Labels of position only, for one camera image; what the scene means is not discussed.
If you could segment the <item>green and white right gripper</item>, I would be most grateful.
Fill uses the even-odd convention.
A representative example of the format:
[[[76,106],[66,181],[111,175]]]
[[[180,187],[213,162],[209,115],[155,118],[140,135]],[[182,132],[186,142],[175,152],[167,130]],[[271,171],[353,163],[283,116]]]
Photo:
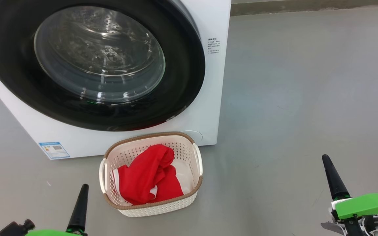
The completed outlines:
[[[321,227],[341,236],[378,236],[378,193],[351,198],[327,154],[322,155],[322,162],[334,201],[329,208],[332,221]]]

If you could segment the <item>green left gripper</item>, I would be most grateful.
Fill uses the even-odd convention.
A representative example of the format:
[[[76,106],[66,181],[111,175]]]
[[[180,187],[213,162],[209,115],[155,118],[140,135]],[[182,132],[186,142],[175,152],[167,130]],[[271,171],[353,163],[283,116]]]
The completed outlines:
[[[66,231],[42,229],[29,231],[25,236],[84,236],[88,206],[89,185],[83,184]]]

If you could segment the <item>red cloth garment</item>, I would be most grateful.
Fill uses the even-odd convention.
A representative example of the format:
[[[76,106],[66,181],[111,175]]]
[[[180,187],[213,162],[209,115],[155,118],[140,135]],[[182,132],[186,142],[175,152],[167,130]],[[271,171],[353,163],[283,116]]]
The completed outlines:
[[[150,146],[132,163],[110,172],[114,191],[131,205],[181,197],[191,190],[172,164],[175,152],[162,144]]]

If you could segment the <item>black round washer door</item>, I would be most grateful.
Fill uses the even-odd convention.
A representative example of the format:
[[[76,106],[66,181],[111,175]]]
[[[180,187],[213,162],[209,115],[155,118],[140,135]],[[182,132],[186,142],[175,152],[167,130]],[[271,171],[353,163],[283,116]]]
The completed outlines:
[[[98,103],[57,85],[42,69],[34,36],[52,14],[76,6],[115,10],[135,19],[159,42],[166,61],[161,82],[124,103]],[[205,78],[201,38],[183,7],[172,0],[0,0],[0,82],[32,109],[65,124],[91,130],[154,127],[182,113]]]

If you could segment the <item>cream laundry basket brown rim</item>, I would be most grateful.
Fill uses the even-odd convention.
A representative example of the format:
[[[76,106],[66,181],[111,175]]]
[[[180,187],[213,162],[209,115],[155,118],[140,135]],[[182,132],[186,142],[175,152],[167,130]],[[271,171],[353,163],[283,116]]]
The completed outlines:
[[[183,190],[183,196],[158,203],[132,205],[116,190],[111,172],[132,161],[150,146],[162,144],[175,153],[172,165]],[[99,166],[99,184],[106,202],[131,218],[154,216],[180,210],[191,205],[203,181],[201,152],[194,139],[183,132],[152,133],[114,143],[109,147]]]

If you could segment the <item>white front-load washing machine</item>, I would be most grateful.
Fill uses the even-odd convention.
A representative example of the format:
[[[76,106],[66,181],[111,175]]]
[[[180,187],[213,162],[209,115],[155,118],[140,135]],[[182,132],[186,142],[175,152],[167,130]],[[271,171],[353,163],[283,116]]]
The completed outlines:
[[[198,96],[182,113],[154,127],[113,132],[75,127],[50,118],[19,100],[1,82],[0,100],[38,146],[39,143],[60,142],[71,158],[102,155],[113,143],[127,138],[182,130],[201,133],[203,139],[196,143],[198,146],[215,145],[232,0],[172,1],[183,7],[184,14],[194,23],[205,55],[203,85]]]

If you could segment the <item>stainless steel washing machine drum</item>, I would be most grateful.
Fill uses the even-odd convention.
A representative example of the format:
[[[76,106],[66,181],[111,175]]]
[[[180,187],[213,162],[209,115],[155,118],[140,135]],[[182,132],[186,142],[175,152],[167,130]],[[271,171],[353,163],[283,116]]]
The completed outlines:
[[[137,100],[156,88],[166,69],[163,50],[147,28],[102,7],[52,14],[33,44],[40,66],[57,85],[98,103]]]

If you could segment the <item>blue energy label sticker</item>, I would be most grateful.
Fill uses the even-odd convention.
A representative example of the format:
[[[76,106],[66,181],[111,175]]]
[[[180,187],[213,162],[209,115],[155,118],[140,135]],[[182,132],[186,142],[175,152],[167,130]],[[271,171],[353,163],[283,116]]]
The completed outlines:
[[[51,160],[71,158],[60,142],[39,143],[39,146]]]

